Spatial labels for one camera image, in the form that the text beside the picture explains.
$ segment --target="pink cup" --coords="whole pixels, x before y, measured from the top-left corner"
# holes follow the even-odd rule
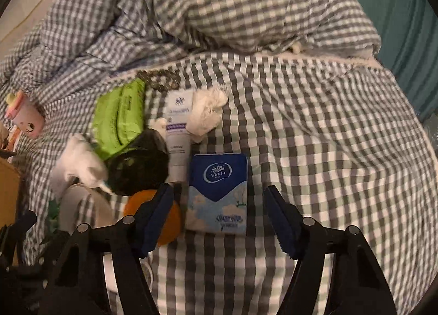
[[[35,139],[44,126],[44,118],[21,90],[6,110],[5,117],[11,119],[29,138]]]

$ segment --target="vinda tissue pack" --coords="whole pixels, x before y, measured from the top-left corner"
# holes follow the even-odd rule
[[[248,161],[242,153],[194,155],[186,229],[245,234]]]

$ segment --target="white tube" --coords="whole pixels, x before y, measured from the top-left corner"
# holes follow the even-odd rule
[[[186,123],[191,113],[192,100],[192,90],[170,91],[167,96],[166,143],[171,183],[187,180],[191,141]]]

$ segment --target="checkered blanket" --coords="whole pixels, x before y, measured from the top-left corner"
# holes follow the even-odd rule
[[[37,140],[20,139],[14,161],[25,177],[21,209],[38,216],[26,262],[40,250],[50,171],[69,135],[90,133],[97,98],[130,80],[122,71],[174,62],[185,88],[232,87],[222,126],[193,152],[248,156],[247,235],[185,232],[153,252],[160,313],[277,312],[294,264],[263,213],[262,190],[273,184],[324,226],[358,225],[406,314],[438,271],[436,158],[389,71],[254,55],[295,42],[344,56],[380,47],[357,0],[55,0],[0,64],[0,110],[22,89],[46,121]],[[146,120],[162,116],[165,98],[146,93]],[[176,195],[184,208],[186,188]],[[111,200],[116,216],[123,203]],[[78,219],[93,223],[92,203]]]

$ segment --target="green package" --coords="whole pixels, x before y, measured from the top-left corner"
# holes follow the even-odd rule
[[[117,133],[122,144],[127,145],[143,131],[145,82],[136,79],[123,87],[120,98]]]
[[[143,131],[145,83],[136,79],[101,96],[93,118],[95,152],[102,159],[120,152]]]
[[[93,134],[98,147],[95,149],[102,160],[121,151],[124,145],[117,135],[117,115],[123,87],[101,96],[96,105],[93,118]]]

